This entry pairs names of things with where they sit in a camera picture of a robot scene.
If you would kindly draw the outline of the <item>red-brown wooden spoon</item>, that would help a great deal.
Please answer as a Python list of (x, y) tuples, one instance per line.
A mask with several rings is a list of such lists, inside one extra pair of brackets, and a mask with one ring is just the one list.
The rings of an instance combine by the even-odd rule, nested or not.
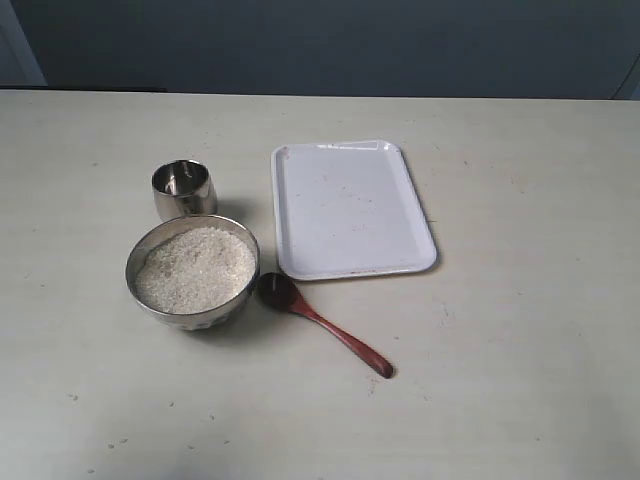
[(317, 313), (288, 276), (278, 272), (261, 275), (257, 282), (257, 293), (259, 299), (271, 309), (299, 315), (323, 327), (382, 378), (394, 376), (394, 366), (386, 358)]

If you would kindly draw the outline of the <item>steel bowl of rice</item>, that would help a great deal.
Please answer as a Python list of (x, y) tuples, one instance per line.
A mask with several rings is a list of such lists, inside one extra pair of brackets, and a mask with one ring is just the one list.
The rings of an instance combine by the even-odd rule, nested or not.
[(180, 217), (149, 231), (127, 259), (127, 288), (155, 320), (204, 330), (238, 314), (260, 273), (253, 233), (218, 215)]

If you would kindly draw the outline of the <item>white rectangular tray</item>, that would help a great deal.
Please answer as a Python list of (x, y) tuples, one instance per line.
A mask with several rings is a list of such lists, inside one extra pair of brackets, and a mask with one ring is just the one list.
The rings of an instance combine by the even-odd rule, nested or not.
[(429, 270), (438, 253), (401, 149), (386, 140), (271, 154), (277, 259), (300, 281)]

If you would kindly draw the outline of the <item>small steel cup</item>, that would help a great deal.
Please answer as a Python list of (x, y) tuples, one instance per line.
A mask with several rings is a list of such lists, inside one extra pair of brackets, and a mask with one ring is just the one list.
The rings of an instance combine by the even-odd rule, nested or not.
[(209, 170), (196, 161), (180, 159), (158, 167), (151, 186), (162, 221), (217, 213), (217, 194)]

